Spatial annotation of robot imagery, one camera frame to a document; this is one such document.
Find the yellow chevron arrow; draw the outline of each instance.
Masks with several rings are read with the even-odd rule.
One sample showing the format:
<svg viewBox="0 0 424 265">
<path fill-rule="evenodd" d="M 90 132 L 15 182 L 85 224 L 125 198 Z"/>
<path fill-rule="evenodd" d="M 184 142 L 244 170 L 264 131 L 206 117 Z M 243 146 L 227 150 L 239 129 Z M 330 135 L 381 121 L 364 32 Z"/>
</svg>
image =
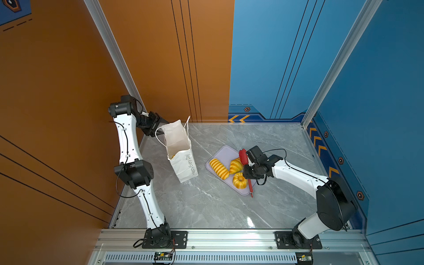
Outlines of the yellow chevron arrow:
<svg viewBox="0 0 424 265">
<path fill-rule="evenodd" d="M 309 138 L 312 138 L 312 131 L 316 131 L 315 128 L 309 128 Z"/>
<path fill-rule="evenodd" d="M 233 120 L 237 117 L 238 117 L 238 115 L 235 115 L 233 118 L 229 119 L 228 121 L 234 123 L 235 121 L 233 121 Z"/>
<path fill-rule="evenodd" d="M 339 171 L 335 168 L 330 167 L 328 171 L 329 171 L 329 174 L 328 174 L 329 178 L 331 178 L 331 172 L 334 172 L 340 175 Z"/>
<path fill-rule="evenodd" d="M 322 140 L 319 136 L 314 136 L 314 146 L 316 146 L 317 140 Z"/>
<path fill-rule="evenodd" d="M 244 119 L 245 119 L 245 118 L 247 118 L 247 117 L 249 117 L 249 116 L 250 116 L 250 115 L 246 115 L 246 116 L 244 116 L 243 118 L 241 118 L 241 119 L 240 119 L 240 122 L 245 123 Z"/>
<path fill-rule="evenodd" d="M 318 145 L 318 156 L 321 157 L 321 149 L 327 150 L 325 146 Z"/>
</svg>

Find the blue wall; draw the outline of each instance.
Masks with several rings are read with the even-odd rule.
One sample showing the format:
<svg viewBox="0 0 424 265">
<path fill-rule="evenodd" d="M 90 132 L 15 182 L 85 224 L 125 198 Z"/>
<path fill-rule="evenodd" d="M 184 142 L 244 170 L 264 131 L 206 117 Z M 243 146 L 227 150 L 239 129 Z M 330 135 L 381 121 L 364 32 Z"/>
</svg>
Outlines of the blue wall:
<svg viewBox="0 0 424 265">
<path fill-rule="evenodd" d="M 369 199 L 382 265 L 424 254 L 423 14 L 420 0 L 383 1 L 318 111 Z"/>
<path fill-rule="evenodd" d="M 19 0 L 21 11 L 13 12 L 0 1 L 0 25 L 31 14 L 30 0 Z"/>
<path fill-rule="evenodd" d="M 254 106 L 266 119 L 304 112 L 364 2 L 236 0 L 230 106 Z"/>
</svg>

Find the orange wall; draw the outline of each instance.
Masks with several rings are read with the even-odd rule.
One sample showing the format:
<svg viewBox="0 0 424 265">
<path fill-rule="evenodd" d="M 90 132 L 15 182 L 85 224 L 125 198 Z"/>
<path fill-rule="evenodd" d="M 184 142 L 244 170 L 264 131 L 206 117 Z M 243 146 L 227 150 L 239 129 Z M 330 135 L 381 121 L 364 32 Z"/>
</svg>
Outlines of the orange wall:
<svg viewBox="0 0 424 265">
<path fill-rule="evenodd" d="M 234 0 L 100 0 L 149 111 L 226 122 Z"/>
<path fill-rule="evenodd" d="M 127 91 L 83 0 L 31 9 L 0 27 L 0 135 L 87 191 L 0 138 L 2 262 L 86 264 L 118 201 L 107 108 Z"/>
</svg>

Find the aluminum frame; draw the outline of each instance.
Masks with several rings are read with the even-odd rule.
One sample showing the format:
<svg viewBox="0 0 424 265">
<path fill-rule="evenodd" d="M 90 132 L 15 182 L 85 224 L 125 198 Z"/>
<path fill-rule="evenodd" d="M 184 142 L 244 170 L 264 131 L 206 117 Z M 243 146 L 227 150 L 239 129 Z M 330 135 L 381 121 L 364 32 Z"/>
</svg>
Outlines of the aluminum frame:
<svg viewBox="0 0 424 265">
<path fill-rule="evenodd" d="M 121 75 L 122 81 L 124 82 L 128 93 L 138 99 L 143 108 L 146 109 L 99 1 L 84 0 L 84 2 L 94 23 L 96 24 L 97 29 L 99 30 L 116 68 L 118 69 L 119 74 Z"/>
<path fill-rule="evenodd" d="M 179 249 L 179 253 L 292 253 L 302 252 L 293 249 L 277 249 L 275 231 L 291 231 L 291 229 L 182 229 L 188 231 L 187 248 Z M 89 265 L 103 263 L 107 254 L 115 251 L 139 252 L 151 254 L 164 249 L 133 248 L 133 243 L 144 237 L 145 229 L 102 229 Z M 326 231 L 319 234 L 322 249 L 314 252 L 358 252 L 369 264 L 378 264 L 370 245 L 360 230 Z"/>
<path fill-rule="evenodd" d="M 358 17 L 352 25 L 345 41 L 342 44 L 336 58 L 333 61 L 330 69 L 328 70 L 327 75 L 322 81 L 315 97 L 313 98 L 308 110 L 306 111 L 305 116 L 301 121 L 301 125 L 304 129 L 308 126 L 308 124 L 312 121 L 315 113 L 318 111 L 319 106 L 345 65 L 347 59 L 370 23 L 372 17 L 380 6 L 382 0 L 367 0 L 361 11 L 359 12 Z"/>
</svg>

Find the bag handle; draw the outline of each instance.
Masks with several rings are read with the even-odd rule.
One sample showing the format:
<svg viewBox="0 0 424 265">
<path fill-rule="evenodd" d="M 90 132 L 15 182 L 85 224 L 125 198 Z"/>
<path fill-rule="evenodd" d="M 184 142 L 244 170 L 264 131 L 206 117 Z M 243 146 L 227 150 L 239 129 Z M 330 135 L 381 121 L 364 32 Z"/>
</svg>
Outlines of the bag handle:
<svg viewBox="0 0 424 265">
<path fill-rule="evenodd" d="M 185 124 L 184 124 L 184 126 L 183 126 L 183 128 L 185 128 L 185 126 L 187 125 L 187 136 L 188 136 L 188 121 L 190 120 L 190 117 L 191 117 L 191 116 L 188 116 L 188 119 L 187 119 L 186 123 L 185 123 Z M 166 145 L 165 145 L 164 143 L 162 143 L 162 142 L 159 140 L 158 135 L 157 135 L 157 132 L 158 132 L 158 130 L 159 130 L 161 127 L 156 128 L 156 131 L 155 131 L 155 137 L 156 137 L 156 139 L 159 141 L 159 143 L 161 143 L 164 147 L 166 147 Z"/>
<path fill-rule="evenodd" d="M 183 126 L 185 128 L 185 126 L 187 125 L 187 136 L 188 136 L 188 121 L 190 120 L 190 117 L 191 116 L 188 116 L 188 119 L 187 119 L 186 123 Z"/>
<path fill-rule="evenodd" d="M 158 138 L 157 132 L 158 132 L 159 128 L 161 128 L 161 127 L 158 127 L 158 128 L 156 129 L 156 131 L 155 131 L 156 139 L 159 141 L 159 143 L 161 143 L 164 147 L 166 147 L 166 145 L 164 145 L 164 143 L 162 143 L 162 142 L 159 140 L 159 138 Z"/>
</svg>

